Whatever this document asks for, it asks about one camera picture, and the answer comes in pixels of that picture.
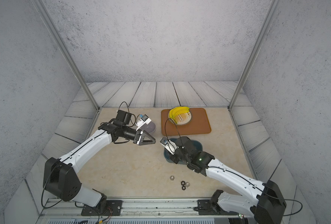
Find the teal plastic storage box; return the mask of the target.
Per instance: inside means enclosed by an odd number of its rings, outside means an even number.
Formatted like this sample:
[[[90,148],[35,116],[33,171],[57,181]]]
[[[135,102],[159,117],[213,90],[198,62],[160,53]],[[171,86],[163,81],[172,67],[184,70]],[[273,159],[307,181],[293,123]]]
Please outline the teal plastic storage box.
[[[177,141],[176,138],[171,138],[170,140],[173,141],[173,142],[176,142],[176,141]],[[197,152],[202,152],[202,151],[203,151],[203,146],[202,146],[202,144],[201,144],[199,141],[191,140],[191,142],[192,142],[192,144],[193,144],[193,146],[194,146],[194,148],[195,148],[195,150],[196,150]],[[166,150],[166,148],[164,148],[164,157],[165,157],[166,161],[169,162],[169,163],[174,163],[174,162],[169,158],[170,155],[171,155],[171,154]]]

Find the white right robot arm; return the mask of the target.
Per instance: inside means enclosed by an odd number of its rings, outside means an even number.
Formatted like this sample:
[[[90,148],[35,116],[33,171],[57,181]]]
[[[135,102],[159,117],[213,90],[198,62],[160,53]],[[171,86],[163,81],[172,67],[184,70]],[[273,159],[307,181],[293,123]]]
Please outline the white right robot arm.
[[[205,208],[195,208],[199,213],[221,215],[235,212],[252,217],[259,224],[281,223],[287,204],[275,182],[264,183],[231,169],[213,155],[197,150],[186,136],[176,141],[164,137],[160,143],[173,163],[182,162],[195,173],[213,178],[238,193],[232,195],[216,190]]]

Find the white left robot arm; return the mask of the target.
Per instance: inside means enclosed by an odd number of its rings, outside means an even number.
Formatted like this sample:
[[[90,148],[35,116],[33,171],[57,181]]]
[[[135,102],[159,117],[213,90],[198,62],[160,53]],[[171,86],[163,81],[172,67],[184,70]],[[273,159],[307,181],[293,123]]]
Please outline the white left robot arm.
[[[56,159],[48,159],[44,168],[44,191],[68,202],[74,201],[89,207],[99,207],[107,197],[94,190],[84,187],[77,173],[81,168],[107,145],[117,144],[119,138],[136,145],[149,145],[156,142],[142,126],[151,122],[147,115],[141,115],[136,128],[129,125],[132,114],[123,110],[117,111],[117,116],[109,122],[103,122],[95,133],[69,153]]]

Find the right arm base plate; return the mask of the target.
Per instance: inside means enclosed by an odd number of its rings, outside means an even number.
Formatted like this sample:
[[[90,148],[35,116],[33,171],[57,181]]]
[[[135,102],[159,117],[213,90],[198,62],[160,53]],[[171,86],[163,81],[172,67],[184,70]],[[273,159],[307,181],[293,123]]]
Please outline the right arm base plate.
[[[199,215],[235,215],[234,212],[227,212],[221,209],[218,205],[211,203],[210,200],[198,200],[197,206],[194,207],[194,211]]]

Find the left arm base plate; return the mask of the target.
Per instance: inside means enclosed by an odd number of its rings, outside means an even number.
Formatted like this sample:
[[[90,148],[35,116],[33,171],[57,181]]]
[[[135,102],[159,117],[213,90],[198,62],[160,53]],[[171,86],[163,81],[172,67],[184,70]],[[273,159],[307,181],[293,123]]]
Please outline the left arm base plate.
[[[120,216],[122,200],[106,200],[100,202],[96,207],[84,205],[81,216]]]

